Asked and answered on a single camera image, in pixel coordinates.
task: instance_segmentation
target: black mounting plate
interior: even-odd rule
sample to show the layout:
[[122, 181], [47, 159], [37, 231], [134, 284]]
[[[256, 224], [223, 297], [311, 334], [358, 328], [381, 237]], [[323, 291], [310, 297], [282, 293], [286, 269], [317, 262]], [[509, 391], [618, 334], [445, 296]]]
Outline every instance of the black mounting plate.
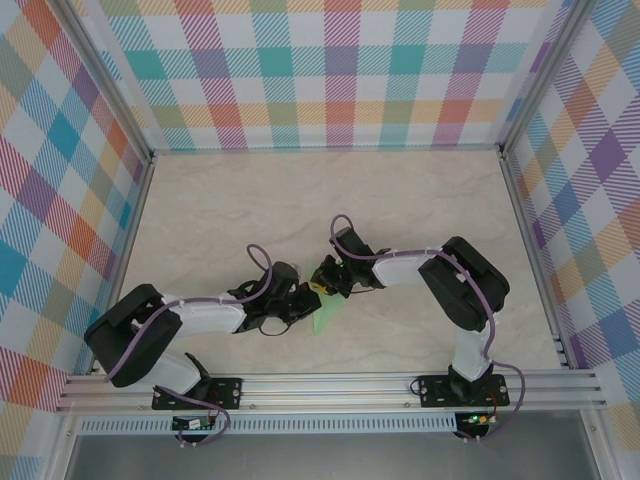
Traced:
[[[242, 397], [241, 378], [211, 378], [209, 391], [204, 402], [215, 403], [225, 410], [238, 410], [240, 408], [240, 398]], [[183, 402], [169, 395], [164, 390], [154, 388], [152, 410], [204, 410], [192, 403]]]
[[506, 390], [507, 384], [503, 375], [491, 375], [487, 379], [486, 388], [475, 398], [463, 402], [451, 390], [448, 375], [422, 375], [417, 378], [417, 391], [420, 394], [420, 406], [423, 408], [433, 407], [493, 407], [493, 398], [486, 392], [495, 395], [497, 406], [506, 407], [509, 405], [509, 392]]

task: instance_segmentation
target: aluminum frame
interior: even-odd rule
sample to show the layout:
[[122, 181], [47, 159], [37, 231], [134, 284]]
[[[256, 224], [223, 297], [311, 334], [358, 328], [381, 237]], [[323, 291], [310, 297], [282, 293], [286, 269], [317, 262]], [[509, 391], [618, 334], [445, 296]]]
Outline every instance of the aluminum frame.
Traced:
[[[411, 382], [420, 375], [446, 372], [347, 373], [347, 374], [251, 374], [240, 375], [240, 408], [229, 413], [306, 415], [317, 413], [465, 412], [477, 407], [421, 408], [411, 393]], [[510, 391], [513, 409], [520, 394], [520, 379], [500, 370]], [[69, 377], [58, 403], [65, 415], [174, 415], [151, 410], [150, 386], [117, 389], [104, 375]], [[598, 379], [590, 370], [531, 370], [525, 372], [527, 394], [523, 410], [594, 410], [606, 406]], [[193, 410], [206, 413], [206, 409]]]

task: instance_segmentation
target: green object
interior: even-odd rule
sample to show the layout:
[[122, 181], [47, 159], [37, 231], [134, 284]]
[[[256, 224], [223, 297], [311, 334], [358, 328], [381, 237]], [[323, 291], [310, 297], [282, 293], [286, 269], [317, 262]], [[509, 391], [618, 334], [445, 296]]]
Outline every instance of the green object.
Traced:
[[[310, 270], [309, 278], [313, 276], [313, 272], [315, 272], [315, 270], [315, 268]], [[311, 286], [311, 290], [318, 294], [320, 297], [320, 303], [322, 303], [322, 307], [313, 312], [313, 334], [320, 335], [322, 330], [324, 330], [324, 327], [329, 323], [329, 320], [331, 320], [340, 309], [345, 298], [340, 294], [326, 295], [317, 288], [314, 288], [313, 285]]]

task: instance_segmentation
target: plaid wall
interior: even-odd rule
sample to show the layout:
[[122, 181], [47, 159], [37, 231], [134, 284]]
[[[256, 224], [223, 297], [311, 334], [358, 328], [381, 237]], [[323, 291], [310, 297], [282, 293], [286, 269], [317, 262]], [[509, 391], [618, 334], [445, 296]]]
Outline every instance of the plaid wall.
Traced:
[[150, 142], [173, 150], [493, 144], [562, 3], [100, 0], [89, 15], [96, 2], [74, 0]]
[[602, 0], [513, 152], [581, 367], [640, 467], [640, 2]]
[[551, 28], [549, 28], [549, 31], [547, 32], [547, 35], [544, 38], [544, 42], [542, 42], [542, 46], [540, 47], [540, 50], [538, 50], [535, 60], [529, 67], [527, 76], [525, 77], [524, 82], [522, 82], [522, 85], [518, 90], [518, 95], [516, 96], [516, 99], [513, 102], [511, 109], [509, 110], [509, 114], [507, 115], [507, 120], [504, 122], [504, 125], [502, 125], [502, 129], [500, 130], [496, 143], [504, 143], [506, 136], [509, 132], [509, 129], [513, 124], [513, 120], [515, 119], [516, 115], [520, 111], [522, 102], [531, 91], [531, 87], [533, 87], [533, 84], [535, 83], [536, 78], [538, 77], [540, 68], [542, 67], [543, 62], [546, 60], [551, 50], [551, 46], [556, 41], [558, 34], [562, 30], [562, 27], [567, 19], [567, 16], [569, 15], [569, 11], [571, 10], [575, 1], [576, 0], [562, 1], [562, 5], [558, 10], [558, 13], [556, 14], [556, 17], [554, 18], [553, 23], [551, 24]]
[[0, 479], [32, 478], [142, 161], [44, 0], [0, 2]]

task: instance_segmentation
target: marble floor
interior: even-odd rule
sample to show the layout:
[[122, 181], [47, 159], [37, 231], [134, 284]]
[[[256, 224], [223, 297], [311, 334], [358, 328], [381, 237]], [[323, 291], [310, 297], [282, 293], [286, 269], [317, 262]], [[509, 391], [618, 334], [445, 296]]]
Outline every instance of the marble floor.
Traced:
[[[297, 152], [161, 156], [123, 292], [214, 295], [262, 273], [245, 245], [304, 272], [333, 253], [329, 223], [346, 213], [373, 250], [437, 247], [466, 238], [511, 284], [491, 353], [526, 369], [558, 359], [491, 151]], [[273, 319], [265, 330], [277, 332]], [[281, 337], [258, 331], [174, 340], [210, 372], [445, 370], [455, 329], [425, 287], [356, 295], [324, 331], [311, 318]]]

